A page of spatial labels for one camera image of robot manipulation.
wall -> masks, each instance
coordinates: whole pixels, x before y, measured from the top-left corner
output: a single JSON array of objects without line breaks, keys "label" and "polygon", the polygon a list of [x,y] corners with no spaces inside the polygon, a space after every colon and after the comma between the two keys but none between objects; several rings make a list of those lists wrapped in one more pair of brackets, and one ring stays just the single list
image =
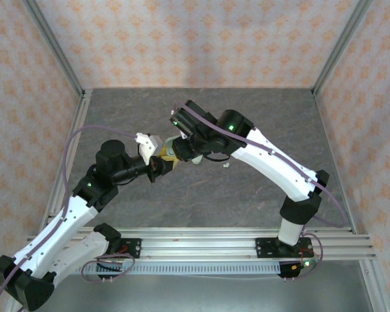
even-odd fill
[{"label": "wall", "polygon": [[359,230],[390,292],[390,0],[374,0],[318,99]]},{"label": "wall", "polygon": [[310,88],[357,0],[38,2],[85,88]]},{"label": "wall", "polygon": [[22,1],[0,1],[0,255],[38,233],[76,103]]}]

gray stone surface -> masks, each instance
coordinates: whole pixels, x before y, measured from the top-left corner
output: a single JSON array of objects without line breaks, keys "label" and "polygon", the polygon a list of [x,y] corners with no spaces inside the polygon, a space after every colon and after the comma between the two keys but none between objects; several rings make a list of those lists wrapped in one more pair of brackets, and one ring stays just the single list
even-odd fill
[{"label": "gray stone surface", "polygon": [[[277,147],[299,163],[331,174],[328,188],[343,204],[322,122],[311,92],[305,89],[97,89],[91,97],[85,125],[99,124],[131,133],[177,135],[168,121],[174,104],[191,99],[219,117],[236,109]],[[104,141],[117,138],[136,155],[134,140],[99,129],[85,131],[70,176],[72,189],[95,163]],[[179,163],[151,184],[146,177],[120,188],[120,193],[89,223],[114,227],[268,227],[280,225],[284,193],[252,167],[235,159],[229,168],[203,160]],[[319,216],[341,223],[341,215],[326,195]],[[312,226],[323,226],[312,220]]]}]

